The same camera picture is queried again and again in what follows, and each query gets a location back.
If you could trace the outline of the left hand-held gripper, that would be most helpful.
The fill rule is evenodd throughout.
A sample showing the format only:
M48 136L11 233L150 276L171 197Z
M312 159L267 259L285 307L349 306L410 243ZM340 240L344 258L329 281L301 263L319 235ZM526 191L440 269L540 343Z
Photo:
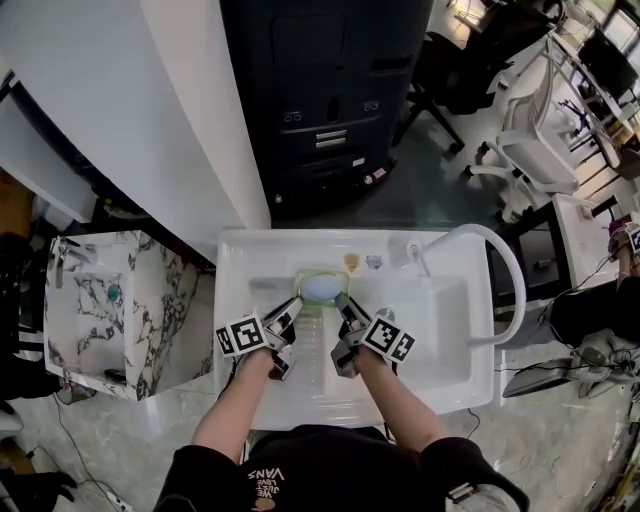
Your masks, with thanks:
M271 352L273 368L269 378L286 380L296 361L292 348L295 341L292 324L303 306L304 299L294 296L264 316L263 322L253 314L216 328L215 336L222 356L232 360L229 380L234 378L243 358L259 349Z

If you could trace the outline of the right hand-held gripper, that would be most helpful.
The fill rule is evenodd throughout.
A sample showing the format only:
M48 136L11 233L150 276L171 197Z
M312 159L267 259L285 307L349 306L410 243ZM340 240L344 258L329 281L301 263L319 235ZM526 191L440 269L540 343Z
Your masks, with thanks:
M337 374L345 378L359 374L355 358L362 347L381 356L397 374L398 366L405 362L415 344L415 337L383 316L376 315L371 321L368 313L345 293L339 293L334 302L343 319L339 341L331 351Z

